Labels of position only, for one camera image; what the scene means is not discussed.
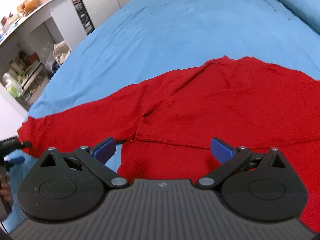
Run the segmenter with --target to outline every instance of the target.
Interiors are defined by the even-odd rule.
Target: plastic bag
[[[13,98],[18,98],[22,95],[23,89],[21,85],[9,73],[4,73],[2,80],[5,83],[5,89]]]

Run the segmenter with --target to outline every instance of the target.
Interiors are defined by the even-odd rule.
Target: bed
[[[132,0],[74,50],[29,115],[58,113],[224,55],[254,56],[320,80],[319,47],[320,35],[278,0]],[[24,164],[10,171],[14,200],[36,162],[21,151],[10,157],[21,155]],[[121,145],[106,165],[117,171],[120,163]],[[4,226],[12,231],[23,219],[15,201]]]

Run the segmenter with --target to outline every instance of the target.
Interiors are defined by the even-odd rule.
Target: red sweater
[[[127,141],[118,173],[125,178],[196,181],[219,166],[212,137],[256,151],[278,146],[305,183],[301,217],[320,231],[320,82],[255,58],[210,60],[174,70],[109,97],[40,119],[19,139],[39,157],[48,147],[73,152],[108,136]]]

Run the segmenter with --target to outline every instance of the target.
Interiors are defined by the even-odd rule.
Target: metal pin
[[[211,185],[214,184],[214,179],[208,178],[208,177],[204,177],[204,178],[199,179],[199,183],[202,186],[211,186]]]
[[[111,184],[114,186],[123,186],[126,183],[127,183],[127,180],[125,178],[121,178],[121,177],[113,178],[111,180]]]

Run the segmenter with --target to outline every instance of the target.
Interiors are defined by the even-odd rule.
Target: ribbed gray surface
[[[14,240],[310,240],[298,220],[259,224],[244,220],[209,190],[189,180],[135,180],[109,193],[102,205],[79,220],[19,226]]]

